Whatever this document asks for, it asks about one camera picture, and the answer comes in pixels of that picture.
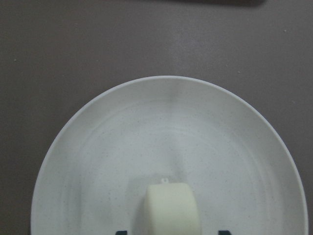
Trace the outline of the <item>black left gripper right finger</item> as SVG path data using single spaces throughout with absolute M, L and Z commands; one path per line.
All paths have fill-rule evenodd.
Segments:
M 218 235 L 232 235 L 232 233 L 228 230 L 219 230 Z

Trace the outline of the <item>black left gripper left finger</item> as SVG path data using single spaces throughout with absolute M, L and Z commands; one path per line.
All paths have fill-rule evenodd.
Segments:
M 127 235 L 127 231 L 117 231 L 115 235 Z

